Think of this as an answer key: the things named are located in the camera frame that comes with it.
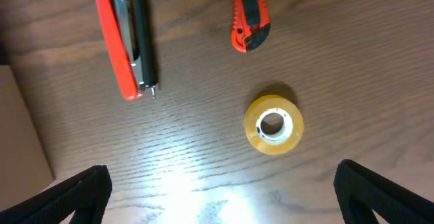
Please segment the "wood grain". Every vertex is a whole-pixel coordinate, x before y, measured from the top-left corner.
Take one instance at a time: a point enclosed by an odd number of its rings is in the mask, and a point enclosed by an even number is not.
[[[344,158],[434,200],[434,0],[267,0],[271,33],[247,55],[229,41],[232,0],[151,1],[161,89],[135,102],[94,0],[0,5],[56,178],[110,170],[104,223],[343,223]],[[291,93],[304,116],[285,155],[245,138],[244,112],[267,92]]]

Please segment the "white tape core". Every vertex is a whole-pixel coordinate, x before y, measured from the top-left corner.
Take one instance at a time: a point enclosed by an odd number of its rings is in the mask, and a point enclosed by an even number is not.
[[[282,116],[283,124],[278,132],[274,134],[266,134],[262,131],[262,128],[260,126],[264,118],[272,113],[276,113]],[[280,108],[266,110],[264,113],[262,113],[262,115],[260,115],[259,119],[256,121],[256,132],[258,133],[260,138],[262,138],[266,143],[270,145],[280,145],[286,142],[292,134],[293,127],[294,126],[292,124],[292,118],[290,114]]]

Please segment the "tape roll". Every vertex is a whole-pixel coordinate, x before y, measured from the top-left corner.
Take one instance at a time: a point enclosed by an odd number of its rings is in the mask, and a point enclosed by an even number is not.
[[[262,131],[261,123],[267,115],[283,118],[281,129],[275,134]],[[297,107],[284,97],[267,95],[255,100],[245,113],[244,130],[249,142],[260,152],[279,155],[293,149],[303,135],[303,117]]]

